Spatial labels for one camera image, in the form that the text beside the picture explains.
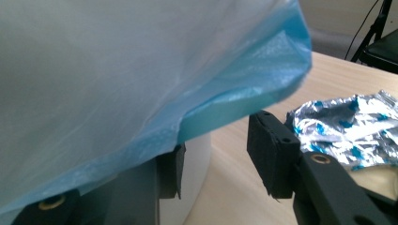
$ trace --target wire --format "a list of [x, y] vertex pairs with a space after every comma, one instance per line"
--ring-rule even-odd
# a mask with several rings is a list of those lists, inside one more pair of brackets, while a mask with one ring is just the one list
[[[368, 19], [369, 14], [371, 14], [372, 10], [374, 9], [375, 5], [378, 3], [379, 0], [376, 0], [371, 9], [368, 11], [368, 14], [366, 14], [365, 19], [363, 20], [362, 24], [360, 25], [360, 29], [362, 29], [362, 26], [365, 24], [366, 20]], [[352, 44], [354, 43], [355, 38], [357, 38], [358, 33], [360, 32], [360, 29], [358, 29], [357, 33], [355, 34], [354, 38], [352, 38], [351, 44], [348, 47], [347, 53], [345, 54], [344, 60], [347, 59], [347, 56], [349, 54], [349, 51], [351, 50]]]

